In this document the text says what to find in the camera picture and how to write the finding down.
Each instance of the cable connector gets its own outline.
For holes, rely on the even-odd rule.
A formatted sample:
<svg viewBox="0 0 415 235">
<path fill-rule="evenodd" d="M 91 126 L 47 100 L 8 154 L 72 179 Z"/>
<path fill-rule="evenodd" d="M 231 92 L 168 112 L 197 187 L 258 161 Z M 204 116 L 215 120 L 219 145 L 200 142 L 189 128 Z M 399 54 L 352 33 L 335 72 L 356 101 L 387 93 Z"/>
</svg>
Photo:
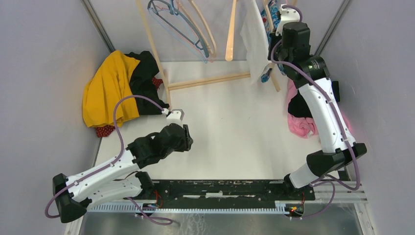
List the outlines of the cable connector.
<svg viewBox="0 0 415 235">
<path fill-rule="evenodd" d="M 168 115 L 170 111 L 168 109 L 163 109 L 163 111 L 161 112 L 162 114 Z"/>
</svg>

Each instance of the clothing pile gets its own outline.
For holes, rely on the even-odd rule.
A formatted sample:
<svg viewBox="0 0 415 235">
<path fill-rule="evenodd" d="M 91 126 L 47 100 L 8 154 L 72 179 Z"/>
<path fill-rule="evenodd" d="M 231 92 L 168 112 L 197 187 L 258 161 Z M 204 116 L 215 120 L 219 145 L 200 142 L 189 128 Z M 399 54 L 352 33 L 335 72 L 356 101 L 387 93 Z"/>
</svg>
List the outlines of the clothing pile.
<svg viewBox="0 0 415 235">
<path fill-rule="evenodd" d="M 336 102 L 340 102 L 339 82 L 333 81 L 331 88 L 333 89 Z M 288 128 L 292 133 L 302 138 L 309 138 L 319 134 L 310 109 L 304 97 L 297 91 L 292 80 L 288 80 L 287 106 Z M 346 126 L 350 129 L 350 123 L 344 115 L 343 119 L 345 120 Z"/>
<path fill-rule="evenodd" d="M 162 83 L 154 76 L 159 72 L 156 60 L 149 51 L 140 54 L 111 53 L 85 86 L 82 116 L 87 127 L 96 128 L 98 137 L 108 136 L 114 129 L 114 107 L 122 98 L 137 94 L 150 98 L 163 108 L 157 89 Z M 161 110 L 147 100 L 135 98 L 123 101 L 115 113 L 116 123 L 138 118 L 140 115 L 159 115 Z"/>
</svg>

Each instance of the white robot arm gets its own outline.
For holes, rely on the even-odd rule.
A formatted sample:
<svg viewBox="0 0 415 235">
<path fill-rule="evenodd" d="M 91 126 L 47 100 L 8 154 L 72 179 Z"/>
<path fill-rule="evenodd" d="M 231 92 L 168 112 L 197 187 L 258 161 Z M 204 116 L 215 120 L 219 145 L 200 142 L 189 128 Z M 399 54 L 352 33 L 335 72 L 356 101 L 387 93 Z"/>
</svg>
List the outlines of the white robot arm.
<svg viewBox="0 0 415 235">
<path fill-rule="evenodd" d="M 319 56 L 310 55 L 310 29 L 307 24 L 301 22 L 300 13 L 282 4 L 278 16 L 280 24 L 275 34 L 271 35 L 269 59 L 277 58 L 280 62 L 276 63 L 283 64 L 285 73 L 294 81 L 310 109 L 322 144 L 321 151 L 309 154 L 306 164 L 284 178 L 289 187 L 301 188 L 351 162 L 352 157 L 346 141 L 352 146 L 356 158 L 365 154 L 367 149 L 364 143 L 356 143 L 346 128 L 334 98 L 325 61 Z M 308 75 L 315 85 L 322 88 L 328 98 L 303 75 L 288 66 L 288 63 Z M 346 139 L 343 138 L 342 132 L 346 134 Z"/>
<path fill-rule="evenodd" d="M 167 126 L 159 133 L 151 133 L 128 144 L 122 156 L 114 162 L 111 158 L 91 169 L 66 177 L 53 177 L 53 194 L 69 187 L 56 197 L 55 202 L 63 223 L 78 219 L 87 210 L 105 203 L 140 194 L 149 196 L 153 183 L 146 172 L 140 170 L 158 163 L 173 151 L 189 151 L 193 144 L 187 125 L 182 124 L 184 112 L 173 110 L 167 116 Z M 116 181 L 118 178 L 137 172 L 133 177 Z"/>
</svg>

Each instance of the white table surface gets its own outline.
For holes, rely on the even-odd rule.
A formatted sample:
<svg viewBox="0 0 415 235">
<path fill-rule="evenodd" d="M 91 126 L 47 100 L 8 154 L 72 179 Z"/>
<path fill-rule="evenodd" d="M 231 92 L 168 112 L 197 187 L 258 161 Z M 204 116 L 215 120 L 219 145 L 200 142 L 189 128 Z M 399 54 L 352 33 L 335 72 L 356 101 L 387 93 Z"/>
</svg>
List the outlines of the white table surface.
<svg viewBox="0 0 415 235">
<path fill-rule="evenodd" d="M 249 70 L 246 61 L 166 62 L 163 66 L 170 82 Z M 184 110 L 183 123 L 188 124 L 194 144 L 189 152 L 174 152 L 142 170 L 152 179 L 220 180 L 282 179 L 298 169 L 307 154 L 321 149 L 320 139 L 302 139 L 289 131 L 288 78 L 275 72 L 279 93 L 271 81 L 251 85 L 249 78 L 171 91 L 172 106 Z M 140 116 L 120 130 L 127 145 L 164 126 L 165 116 Z M 119 148 L 116 132 L 104 137 L 96 164 L 117 155 Z"/>
</svg>

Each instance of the wooden hanger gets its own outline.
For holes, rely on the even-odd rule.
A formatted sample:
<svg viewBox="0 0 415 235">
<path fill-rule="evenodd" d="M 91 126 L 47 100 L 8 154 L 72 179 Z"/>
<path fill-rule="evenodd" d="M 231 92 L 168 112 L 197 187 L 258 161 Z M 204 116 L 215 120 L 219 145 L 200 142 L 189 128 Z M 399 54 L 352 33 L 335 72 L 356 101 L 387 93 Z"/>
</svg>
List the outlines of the wooden hanger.
<svg viewBox="0 0 415 235">
<path fill-rule="evenodd" d="M 226 61 L 233 60 L 233 41 L 235 38 L 235 15 L 236 15 L 236 1 L 233 0 L 232 11 L 231 11 L 231 21 L 229 23 L 229 32 L 228 32 L 228 42 L 226 43 Z"/>
<path fill-rule="evenodd" d="M 196 21 L 192 18 L 192 16 L 189 14 L 189 12 L 184 8 L 184 6 L 180 3 L 180 1 L 178 1 L 179 4 L 179 8 L 180 11 L 183 12 L 183 14 L 196 26 L 197 30 L 200 32 L 200 34 L 202 35 L 203 40 L 205 41 L 206 45 L 207 45 L 207 49 L 209 51 L 209 54 L 215 58 L 216 57 L 216 53 L 217 53 L 217 48 L 216 48 L 216 42 L 215 39 L 213 38 L 212 32 L 209 28 L 208 23 L 206 22 L 202 12 L 200 11 L 200 9 L 198 8 L 198 6 L 195 4 L 195 2 L 193 0 L 188 0 L 189 3 L 192 5 L 193 9 L 196 11 L 196 13 L 198 14 L 199 18 L 202 20 L 203 26 L 205 27 L 205 30 L 208 32 L 210 40 L 212 42 L 212 46 L 213 48 L 209 45 L 206 36 L 204 35 L 204 33 L 202 32 L 202 30 L 200 29 L 199 25 L 197 25 Z"/>
</svg>

